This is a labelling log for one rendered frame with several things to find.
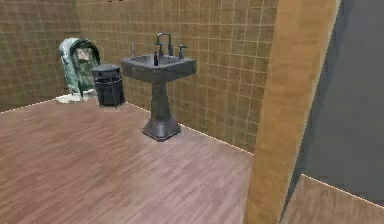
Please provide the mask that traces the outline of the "green white toilet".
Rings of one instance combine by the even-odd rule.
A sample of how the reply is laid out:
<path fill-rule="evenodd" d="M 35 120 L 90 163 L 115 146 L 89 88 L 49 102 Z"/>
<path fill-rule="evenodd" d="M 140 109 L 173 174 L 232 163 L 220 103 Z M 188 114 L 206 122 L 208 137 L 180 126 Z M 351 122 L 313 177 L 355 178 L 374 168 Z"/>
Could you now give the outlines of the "green white toilet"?
<path fill-rule="evenodd" d="M 94 88 L 92 69 L 101 63 L 99 50 L 87 38 L 66 38 L 59 45 L 59 57 L 71 95 Z"/>

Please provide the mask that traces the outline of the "dark metal sink faucet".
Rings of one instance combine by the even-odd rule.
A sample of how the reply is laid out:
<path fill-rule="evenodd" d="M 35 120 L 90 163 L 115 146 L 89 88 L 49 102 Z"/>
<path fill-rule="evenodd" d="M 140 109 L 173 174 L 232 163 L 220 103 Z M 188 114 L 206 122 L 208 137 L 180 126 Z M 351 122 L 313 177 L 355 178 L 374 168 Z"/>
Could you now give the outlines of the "dark metal sink faucet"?
<path fill-rule="evenodd" d="M 166 32 L 159 32 L 157 33 L 157 36 L 156 36 L 156 42 L 155 42 L 155 45 L 159 47 L 159 50 L 158 50 L 158 54 L 160 56 L 164 56 L 164 51 L 163 51 L 163 43 L 160 41 L 160 38 L 162 36 L 167 36 L 168 37 L 168 45 L 167 45 L 167 50 L 168 50 L 168 55 L 169 57 L 174 57 L 174 51 L 173 51 L 173 44 L 172 44 L 172 35 L 171 33 L 166 33 Z M 188 46 L 186 45 L 179 45 L 179 55 L 178 55 L 178 59 L 184 59 L 184 53 L 183 53 L 183 50 L 188 48 Z"/>

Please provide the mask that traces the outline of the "wooden room door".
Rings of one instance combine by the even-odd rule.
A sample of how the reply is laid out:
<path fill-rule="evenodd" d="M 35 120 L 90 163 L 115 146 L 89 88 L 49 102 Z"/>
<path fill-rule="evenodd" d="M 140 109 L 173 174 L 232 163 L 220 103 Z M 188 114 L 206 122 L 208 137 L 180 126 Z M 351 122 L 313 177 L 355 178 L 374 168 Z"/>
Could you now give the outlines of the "wooden room door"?
<path fill-rule="evenodd" d="M 279 0 L 243 224 L 278 224 L 342 0 Z"/>

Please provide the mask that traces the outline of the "dark grey pedestal sink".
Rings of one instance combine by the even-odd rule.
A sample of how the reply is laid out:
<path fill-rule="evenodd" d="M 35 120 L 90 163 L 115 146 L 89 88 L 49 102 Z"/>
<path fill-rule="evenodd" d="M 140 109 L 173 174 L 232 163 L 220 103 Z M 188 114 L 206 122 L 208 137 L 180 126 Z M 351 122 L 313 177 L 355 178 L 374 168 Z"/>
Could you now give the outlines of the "dark grey pedestal sink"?
<path fill-rule="evenodd" d="M 124 76 L 150 83 L 151 116 L 142 133 L 158 142 L 181 132 L 179 123 L 171 116 L 167 83 L 196 73 L 196 60 L 176 56 L 146 54 L 121 60 Z"/>

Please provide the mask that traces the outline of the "black metal garbage can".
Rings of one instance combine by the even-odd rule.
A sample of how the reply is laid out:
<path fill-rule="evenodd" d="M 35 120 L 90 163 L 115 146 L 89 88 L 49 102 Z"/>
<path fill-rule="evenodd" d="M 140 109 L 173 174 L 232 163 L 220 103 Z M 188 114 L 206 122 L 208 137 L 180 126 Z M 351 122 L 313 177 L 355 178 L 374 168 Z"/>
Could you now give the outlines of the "black metal garbage can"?
<path fill-rule="evenodd" d="M 100 107 L 117 108 L 125 102 L 120 67 L 115 64 L 100 64 L 92 69 L 95 90 Z"/>

